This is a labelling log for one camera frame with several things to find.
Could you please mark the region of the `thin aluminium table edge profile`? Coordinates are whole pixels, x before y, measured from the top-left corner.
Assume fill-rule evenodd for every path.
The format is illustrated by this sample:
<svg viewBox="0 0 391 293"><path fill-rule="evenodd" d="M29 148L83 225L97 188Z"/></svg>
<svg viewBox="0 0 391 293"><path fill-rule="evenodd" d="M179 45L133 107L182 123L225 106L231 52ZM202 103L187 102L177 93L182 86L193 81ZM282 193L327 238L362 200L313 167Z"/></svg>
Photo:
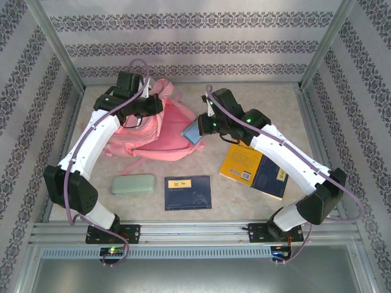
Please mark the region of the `thin aluminium table edge profile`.
<svg viewBox="0 0 391 293"><path fill-rule="evenodd" d="M211 84L211 85L236 85L236 84L261 84L261 85L301 85L298 81L177 81L177 80L170 80L175 85L184 85L184 84L194 84L194 85L200 85L200 84ZM86 87L91 86L109 86L109 85L115 85L115 83L84 83Z"/></svg>

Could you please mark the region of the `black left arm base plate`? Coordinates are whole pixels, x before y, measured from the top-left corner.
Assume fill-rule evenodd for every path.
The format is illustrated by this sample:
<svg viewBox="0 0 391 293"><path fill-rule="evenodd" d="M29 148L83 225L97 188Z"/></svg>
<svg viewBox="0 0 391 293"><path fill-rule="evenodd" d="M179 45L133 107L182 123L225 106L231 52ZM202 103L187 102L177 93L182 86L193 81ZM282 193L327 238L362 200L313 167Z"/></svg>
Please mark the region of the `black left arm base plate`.
<svg viewBox="0 0 391 293"><path fill-rule="evenodd" d="M118 234L126 239L129 244L138 244L141 226L121 224ZM118 237L92 226L88 226L85 242L87 244L124 244L124 241Z"/></svg>

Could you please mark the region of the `aluminium frame post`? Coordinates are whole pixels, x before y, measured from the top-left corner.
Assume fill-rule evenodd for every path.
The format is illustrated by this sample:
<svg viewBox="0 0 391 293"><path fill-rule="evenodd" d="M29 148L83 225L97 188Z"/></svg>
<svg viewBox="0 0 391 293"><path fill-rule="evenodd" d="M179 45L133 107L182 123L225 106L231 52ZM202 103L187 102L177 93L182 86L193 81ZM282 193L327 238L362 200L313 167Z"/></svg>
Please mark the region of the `aluminium frame post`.
<svg viewBox="0 0 391 293"><path fill-rule="evenodd" d="M58 56L65 71L70 77L73 85L77 88L79 93L84 93L86 86L84 85L80 74L78 73L73 61L67 52L65 45L62 43L53 23L45 12L40 0L24 0L28 9L34 16L37 24L40 26L47 41L50 43L53 51Z"/></svg>
<svg viewBox="0 0 391 293"><path fill-rule="evenodd" d="M313 76L315 75L317 69L321 65L323 58L327 54L328 50L332 46L339 30L345 23L348 15L350 14L353 6L357 0L342 0L340 6L338 7L335 15L333 16L329 27L326 30L323 38L321 39L319 46L317 47L311 61L309 62L302 79L299 81L299 89L300 91L304 91Z"/></svg>

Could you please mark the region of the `pink school backpack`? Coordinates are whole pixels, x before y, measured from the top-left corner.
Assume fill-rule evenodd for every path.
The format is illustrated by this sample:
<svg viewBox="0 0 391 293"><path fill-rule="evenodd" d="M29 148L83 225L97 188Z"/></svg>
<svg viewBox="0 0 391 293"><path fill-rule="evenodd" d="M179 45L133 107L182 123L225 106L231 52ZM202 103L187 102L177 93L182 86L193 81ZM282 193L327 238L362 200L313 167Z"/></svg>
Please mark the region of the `pink school backpack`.
<svg viewBox="0 0 391 293"><path fill-rule="evenodd" d="M200 140L192 144L182 132L196 120L196 115L180 102L181 93L171 97L174 85L166 79L155 82L152 94L163 101L164 110L145 117L139 126L137 118L130 115L125 125L119 127L104 146L102 155L107 157L137 157L138 160L124 168L120 174L127 175L148 160L178 161L205 147Z"/></svg>

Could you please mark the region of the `pale green pencil case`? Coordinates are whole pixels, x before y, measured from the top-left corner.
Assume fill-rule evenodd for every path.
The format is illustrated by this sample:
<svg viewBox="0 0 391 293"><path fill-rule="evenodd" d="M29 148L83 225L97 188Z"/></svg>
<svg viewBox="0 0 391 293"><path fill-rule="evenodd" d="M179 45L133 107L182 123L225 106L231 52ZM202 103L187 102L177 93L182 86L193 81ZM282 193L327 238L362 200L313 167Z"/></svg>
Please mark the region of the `pale green pencil case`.
<svg viewBox="0 0 391 293"><path fill-rule="evenodd" d="M153 192L154 189L155 177L151 174L115 176L111 184L114 195Z"/></svg>

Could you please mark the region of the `thick dark blue book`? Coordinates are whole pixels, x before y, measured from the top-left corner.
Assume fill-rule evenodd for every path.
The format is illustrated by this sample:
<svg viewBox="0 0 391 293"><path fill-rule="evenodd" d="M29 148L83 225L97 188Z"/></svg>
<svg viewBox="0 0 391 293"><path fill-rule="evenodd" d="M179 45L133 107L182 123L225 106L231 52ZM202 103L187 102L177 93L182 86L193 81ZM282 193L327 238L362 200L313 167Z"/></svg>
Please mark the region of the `thick dark blue book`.
<svg viewBox="0 0 391 293"><path fill-rule="evenodd" d="M270 158L262 156L251 188L277 200L282 200L287 186L288 175Z"/></svg>

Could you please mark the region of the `thin dark blue notebook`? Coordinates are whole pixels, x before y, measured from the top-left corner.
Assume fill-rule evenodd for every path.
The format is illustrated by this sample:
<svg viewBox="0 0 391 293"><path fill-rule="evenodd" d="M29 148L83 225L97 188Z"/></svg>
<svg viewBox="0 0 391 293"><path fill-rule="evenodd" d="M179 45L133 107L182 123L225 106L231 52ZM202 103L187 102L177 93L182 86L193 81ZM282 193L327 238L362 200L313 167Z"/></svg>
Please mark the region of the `thin dark blue notebook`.
<svg viewBox="0 0 391 293"><path fill-rule="evenodd" d="M210 176L165 177L164 208L166 211L211 209Z"/></svg>

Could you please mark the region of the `long aluminium mounting rail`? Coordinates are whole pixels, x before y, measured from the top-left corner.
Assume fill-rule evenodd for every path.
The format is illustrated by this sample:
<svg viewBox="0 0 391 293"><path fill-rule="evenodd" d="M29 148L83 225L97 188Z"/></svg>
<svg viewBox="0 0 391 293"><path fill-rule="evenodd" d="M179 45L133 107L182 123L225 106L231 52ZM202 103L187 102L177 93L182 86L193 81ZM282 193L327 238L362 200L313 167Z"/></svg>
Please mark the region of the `long aluminium mounting rail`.
<svg viewBox="0 0 391 293"><path fill-rule="evenodd" d="M140 246L240 246L249 245L248 232L243 230L250 220L234 221L126 221L140 225ZM55 220L36 223L33 226L29 246L74 247L85 246L87 224L77 222L71 226L65 221ZM361 236L354 222L335 223L325 221L314 226L308 243L315 245L349 244L360 241Z"/></svg>

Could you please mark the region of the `yellow paperback book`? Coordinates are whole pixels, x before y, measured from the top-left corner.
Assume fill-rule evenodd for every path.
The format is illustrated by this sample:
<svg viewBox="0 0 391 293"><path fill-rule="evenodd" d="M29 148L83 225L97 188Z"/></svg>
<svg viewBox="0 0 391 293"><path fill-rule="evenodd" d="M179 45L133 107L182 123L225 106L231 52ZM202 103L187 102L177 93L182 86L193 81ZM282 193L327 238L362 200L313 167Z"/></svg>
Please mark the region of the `yellow paperback book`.
<svg viewBox="0 0 391 293"><path fill-rule="evenodd" d="M263 154L240 142L231 144L219 169L219 174L236 182L251 186Z"/></svg>

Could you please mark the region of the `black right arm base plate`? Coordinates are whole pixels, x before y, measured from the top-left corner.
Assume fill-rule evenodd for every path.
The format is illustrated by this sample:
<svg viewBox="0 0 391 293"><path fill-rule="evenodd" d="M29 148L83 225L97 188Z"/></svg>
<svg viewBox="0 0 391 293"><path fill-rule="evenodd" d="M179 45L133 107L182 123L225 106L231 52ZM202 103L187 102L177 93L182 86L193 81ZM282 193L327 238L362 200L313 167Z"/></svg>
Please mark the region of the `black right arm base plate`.
<svg viewBox="0 0 391 293"><path fill-rule="evenodd" d="M248 232L250 243L288 242L289 240L302 242L304 240L301 225L276 235L269 232L267 223L249 223L242 229Z"/></svg>

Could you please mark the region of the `grey sheet metal panel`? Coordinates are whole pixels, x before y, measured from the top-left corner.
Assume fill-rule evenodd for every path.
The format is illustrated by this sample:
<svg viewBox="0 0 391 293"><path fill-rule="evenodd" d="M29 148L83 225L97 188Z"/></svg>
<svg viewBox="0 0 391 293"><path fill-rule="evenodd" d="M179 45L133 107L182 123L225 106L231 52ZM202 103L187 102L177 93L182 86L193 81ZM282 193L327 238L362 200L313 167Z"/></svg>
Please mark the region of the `grey sheet metal panel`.
<svg viewBox="0 0 391 293"><path fill-rule="evenodd" d="M276 266L265 259L44 260L32 293L366 293L347 267Z"/></svg>

